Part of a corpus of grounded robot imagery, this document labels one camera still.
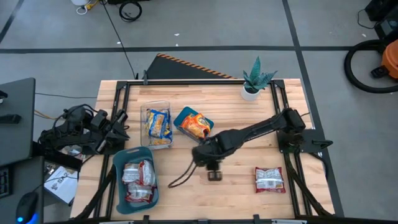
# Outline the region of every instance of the hazard stripe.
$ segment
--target hazard stripe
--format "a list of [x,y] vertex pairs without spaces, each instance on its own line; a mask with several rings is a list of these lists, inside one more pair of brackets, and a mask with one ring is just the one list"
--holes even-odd
[[158,56],[158,57],[167,58],[167,59],[173,60],[174,62],[178,62],[178,63],[184,64],[184,65],[188,65],[188,66],[191,66],[191,67],[193,67],[193,68],[200,69],[200,70],[202,70],[202,71],[204,71],[204,72],[212,73],[212,74],[217,75],[217,76],[219,76],[219,77],[236,79],[235,77],[231,77],[231,76],[226,75],[226,74],[224,74],[224,73],[217,72],[217,71],[211,70],[211,69],[209,69],[209,68],[205,68],[205,67],[200,66],[200,65],[195,65],[194,63],[187,62],[187,61],[181,60],[181,59],[179,59],[179,58],[175,58],[175,57],[173,57],[173,56],[169,56],[169,55],[167,55],[167,54],[159,53],[159,54],[157,54],[157,56]]

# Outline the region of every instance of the keyboard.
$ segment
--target keyboard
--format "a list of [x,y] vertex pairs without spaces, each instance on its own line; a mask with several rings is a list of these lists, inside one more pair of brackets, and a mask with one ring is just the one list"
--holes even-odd
[[8,167],[0,167],[0,199],[11,194],[10,170]]

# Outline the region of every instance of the butcher block tabletop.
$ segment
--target butcher block tabletop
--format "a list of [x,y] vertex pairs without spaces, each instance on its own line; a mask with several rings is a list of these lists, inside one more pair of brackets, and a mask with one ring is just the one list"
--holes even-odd
[[[108,112],[110,118],[117,80],[104,80],[99,88],[96,110]],[[300,79],[285,79],[285,89],[291,108],[300,114],[308,113]],[[275,115],[271,89],[261,90],[256,101],[245,101],[241,97],[242,85],[134,85],[130,88],[127,105],[130,140],[125,148],[140,145],[140,107],[150,101],[169,101],[172,119],[189,106],[214,121],[211,134],[226,129],[241,129]],[[123,104],[124,90],[119,99]],[[282,97],[279,95],[280,107]],[[302,117],[307,128],[312,127],[311,117]],[[204,167],[195,170],[183,185],[169,189],[167,185],[184,173],[192,161],[191,148],[197,143],[173,128],[174,143],[169,149],[154,150],[154,165],[158,176],[159,202],[143,212],[121,215],[116,211],[119,203],[116,186],[112,209],[112,220],[142,220],[149,215],[151,220],[196,220],[196,219],[252,219],[254,214],[265,218],[294,218],[289,194],[283,154],[279,152],[276,133],[270,133],[246,142],[241,149],[228,156],[221,163],[223,180],[209,182]],[[98,189],[103,156],[94,156],[81,169],[78,189],[73,203],[71,217],[78,215]],[[323,164],[311,155],[302,153],[301,161],[307,187],[315,198],[330,213],[333,204],[326,182]],[[282,168],[286,193],[256,193],[255,167]],[[304,206],[300,189],[296,186],[300,212]],[[103,195],[100,216],[105,215],[108,190]]]

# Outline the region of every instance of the computer mouse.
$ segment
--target computer mouse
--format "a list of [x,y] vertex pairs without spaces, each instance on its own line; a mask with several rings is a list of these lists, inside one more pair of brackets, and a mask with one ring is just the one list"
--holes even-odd
[[37,198],[38,195],[36,192],[29,192],[22,196],[16,212],[17,223],[26,224],[32,219],[36,211]]

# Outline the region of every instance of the vacuum hose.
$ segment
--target vacuum hose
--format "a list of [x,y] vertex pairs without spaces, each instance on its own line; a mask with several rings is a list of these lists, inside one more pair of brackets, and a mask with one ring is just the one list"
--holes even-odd
[[385,44],[383,40],[367,40],[355,45],[354,47],[351,48],[351,50],[348,51],[347,56],[344,59],[344,71],[348,81],[352,83],[354,86],[358,87],[360,90],[366,91],[368,93],[392,93],[398,91],[398,85],[384,87],[384,88],[367,86],[361,83],[354,76],[353,70],[351,69],[351,60],[353,59],[355,52],[359,50],[367,50],[369,48],[377,48],[382,46],[383,44]]

